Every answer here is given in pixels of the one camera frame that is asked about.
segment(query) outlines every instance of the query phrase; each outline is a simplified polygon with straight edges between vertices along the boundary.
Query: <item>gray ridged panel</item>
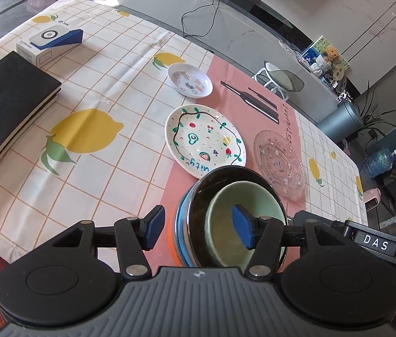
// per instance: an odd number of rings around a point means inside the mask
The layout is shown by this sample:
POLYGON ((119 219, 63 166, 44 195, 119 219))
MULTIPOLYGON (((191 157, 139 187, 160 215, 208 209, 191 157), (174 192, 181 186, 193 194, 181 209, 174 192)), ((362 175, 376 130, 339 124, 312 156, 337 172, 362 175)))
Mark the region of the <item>gray ridged panel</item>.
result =
POLYGON ((268 283, 246 280, 238 269, 163 267, 151 280, 128 283, 101 315, 59 330, 8 324, 0 337, 396 337, 383 325, 368 331, 334 331, 287 309, 268 283))

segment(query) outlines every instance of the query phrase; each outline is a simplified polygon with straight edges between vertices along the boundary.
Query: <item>water bottle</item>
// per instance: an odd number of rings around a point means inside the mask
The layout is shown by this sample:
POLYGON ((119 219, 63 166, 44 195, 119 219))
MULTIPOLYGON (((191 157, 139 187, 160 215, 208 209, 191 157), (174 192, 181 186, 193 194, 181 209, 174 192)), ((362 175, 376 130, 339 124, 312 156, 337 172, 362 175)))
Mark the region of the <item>water bottle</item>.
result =
POLYGON ((365 168, 370 178, 389 171, 393 167, 393 161, 396 157, 396 149, 392 152, 388 148, 382 148, 380 151, 368 157, 365 162, 365 168))

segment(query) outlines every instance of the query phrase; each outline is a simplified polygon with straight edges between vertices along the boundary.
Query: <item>black notebook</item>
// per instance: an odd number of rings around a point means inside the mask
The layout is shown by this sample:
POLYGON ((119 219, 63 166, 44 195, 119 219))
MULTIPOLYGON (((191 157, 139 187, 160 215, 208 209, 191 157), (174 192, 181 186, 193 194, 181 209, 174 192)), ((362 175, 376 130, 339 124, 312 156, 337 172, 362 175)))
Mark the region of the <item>black notebook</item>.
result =
POLYGON ((16 52, 0 60, 0 156, 55 101, 60 85, 16 52))

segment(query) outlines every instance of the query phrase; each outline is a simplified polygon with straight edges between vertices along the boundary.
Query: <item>glass plate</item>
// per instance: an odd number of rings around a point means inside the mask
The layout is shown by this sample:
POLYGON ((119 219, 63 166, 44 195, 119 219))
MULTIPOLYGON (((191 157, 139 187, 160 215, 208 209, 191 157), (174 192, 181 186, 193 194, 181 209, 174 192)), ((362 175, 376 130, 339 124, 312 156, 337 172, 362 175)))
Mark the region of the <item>glass plate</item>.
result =
POLYGON ((303 163, 280 134, 271 130, 257 134, 254 138, 254 157, 260 173, 278 194, 293 198, 303 191, 303 163))

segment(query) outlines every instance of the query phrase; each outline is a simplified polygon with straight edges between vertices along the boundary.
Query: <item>gray trash can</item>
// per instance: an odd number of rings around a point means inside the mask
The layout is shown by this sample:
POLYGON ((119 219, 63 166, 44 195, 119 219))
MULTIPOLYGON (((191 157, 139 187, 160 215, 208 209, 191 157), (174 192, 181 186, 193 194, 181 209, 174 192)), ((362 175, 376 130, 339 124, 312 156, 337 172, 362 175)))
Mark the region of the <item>gray trash can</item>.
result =
POLYGON ((334 143, 341 142, 362 126, 362 117, 349 101, 340 103, 332 113, 316 125, 334 143))

